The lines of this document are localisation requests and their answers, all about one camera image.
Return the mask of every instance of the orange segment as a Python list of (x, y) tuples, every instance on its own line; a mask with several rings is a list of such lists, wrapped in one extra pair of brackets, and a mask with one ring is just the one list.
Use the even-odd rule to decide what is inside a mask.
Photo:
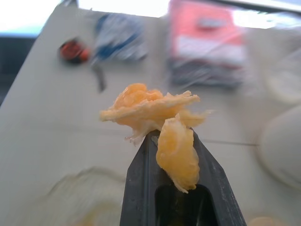
[(100, 112), (102, 121), (114, 121), (133, 129), (130, 139), (134, 144), (153, 130), (161, 130), (156, 155), (175, 186), (187, 193), (196, 188), (199, 178), (198, 155), (193, 148), (190, 127), (201, 124), (207, 113), (192, 114), (185, 106), (200, 101), (197, 95), (186, 91), (180, 95), (165, 96), (158, 90), (147, 90), (145, 84), (129, 85), (119, 94), (113, 106)]
[(199, 179), (198, 155), (193, 148), (193, 131), (181, 123), (180, 116), (166, 119), (158, 139), (158, 165), (174, 185), (187, 193)]
[(158, 90), (147, 90), (144, 84), (135, 83), (117, 97), (112, 107), (101, 111), (100, 118), (130, 126), (133, 134), (128, 139), (136, 144), (149, 132), (161, 130), (165, 119), (175, 117), (185, 105), (195, 101), (199, 101), (199, 97), (190, 91), (163, 96)]

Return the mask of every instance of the black plastic holder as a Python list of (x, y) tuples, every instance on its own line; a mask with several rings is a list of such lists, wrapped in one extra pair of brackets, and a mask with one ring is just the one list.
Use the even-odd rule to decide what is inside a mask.
[(146, 136), (128, 168), (120, 226), (246, 226), (223, 168), (197, 134), (200, 179), (188, 194), (158, 166), (158, 136)]

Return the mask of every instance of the red package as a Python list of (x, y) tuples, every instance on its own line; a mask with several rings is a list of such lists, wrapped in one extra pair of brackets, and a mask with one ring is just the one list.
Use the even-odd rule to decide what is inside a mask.
[(204, 2), (172, 0), (171, 58), (242, 67), (242, 32), (233, 22), (235, 9)]

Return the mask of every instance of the blurry background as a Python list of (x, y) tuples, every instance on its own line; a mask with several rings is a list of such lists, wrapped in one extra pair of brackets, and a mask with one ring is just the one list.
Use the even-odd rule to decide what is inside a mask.
[[(232, 0), (301, 11), (300, 0)], [(2, 0), (0, 2), (0, 105), (35, 39), (60, 0)], [(168, 0), (77, 0), (80, 8), (160, 17)]]

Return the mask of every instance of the white container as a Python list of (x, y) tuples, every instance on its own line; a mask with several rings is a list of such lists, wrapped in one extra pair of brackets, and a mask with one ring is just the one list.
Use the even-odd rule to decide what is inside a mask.
[(258, 154), (276, 178), (301, 190), (301, 106), (271, 121), (261, 136)]
[(301, 19), (290, 14), (271, 19), (270, 27), (248, 29), (252, 70), (269, 96), (296, 105), (301, 103)]

